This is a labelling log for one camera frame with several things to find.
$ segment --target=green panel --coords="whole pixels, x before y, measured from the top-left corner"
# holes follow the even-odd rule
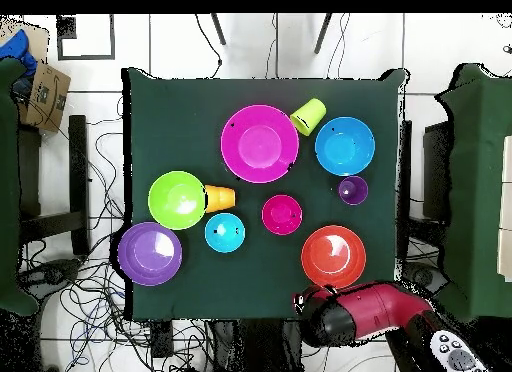
[[[157,80],[135,69],[131,82],[133,223],[152,220],[147,193],[165,172],[185,170],[204,184],[234,188],[237,205],[230,212],[246,226],[244,244],[230,254],[216,253],[204,240],[211,215],[177,231],[183,245],[178,274],[157,287],[134,284],[133,318],[291,318],[292,295],[309,280],[300,262],[306,238],[316,229],[344,225],[363,240],[367,266],[359,282],[393,279],[395,266],[395,175],[397,89],[405,72],[384,81],[335,80]],[[314,153],[317,128],[300,136],[298,159],[288,174],[268,184],[237,180],[224,165],[220,134],[240,108],[269,104],[292,113],[310,98],[327,107],[321,125],[338,116],[354,116],[373,130],[376,152],[363,171],[369,197],[360,206],[337,196],[339,177],[323,170]],[[294,196],[303,222],[280,237],[261,223],[264,202],[278,193]]]
[[[11,86],[25,72],[16,59],[0,59],[0,308],[19,315],[38,310],[36,300],[18,288],[20,181],[18,172],[18,109],[11,99]]]
[[[458,319],[512,317],[512,284],[497,273],[504,137],[512,134],[512,81],[466,65],[459,88],[440,98],[453,113],[451,224],[445,271],[455,284],[439,300]]]

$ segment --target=pink bowl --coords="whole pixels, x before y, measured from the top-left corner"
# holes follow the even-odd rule
[[[229,118],[222,130],[220,149],[236,176],[265,183],[288,172],[299,152],[299,136],[284,112],[253,105]]]
[[[271,197],[261,211],[263,225],[277,235],[294,232],[302,222],[302,209],[293,197],[279,194]]]

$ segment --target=green bowl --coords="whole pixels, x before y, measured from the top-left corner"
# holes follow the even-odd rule
[[[194,175],[172,171],[153,183],[148,206],[151,216],[165,228],[190,228],[204,215],[205,189]]]

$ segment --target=purple cup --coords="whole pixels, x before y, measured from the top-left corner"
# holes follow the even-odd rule
[[[360,176],[347,176],[339,183],[338,194],[345,203],[356,206],[368,197],[368,184]]]
[[[181,265],[178,237],[155,222],[143,222],[126,231],[117,249],[121,269],[133,282],[154,286],[171,279]]]

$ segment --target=white device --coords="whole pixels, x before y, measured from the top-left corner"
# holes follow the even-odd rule
[[[430,349],[448,372],[489,372],[467,344],[450,331],[436,331]]]

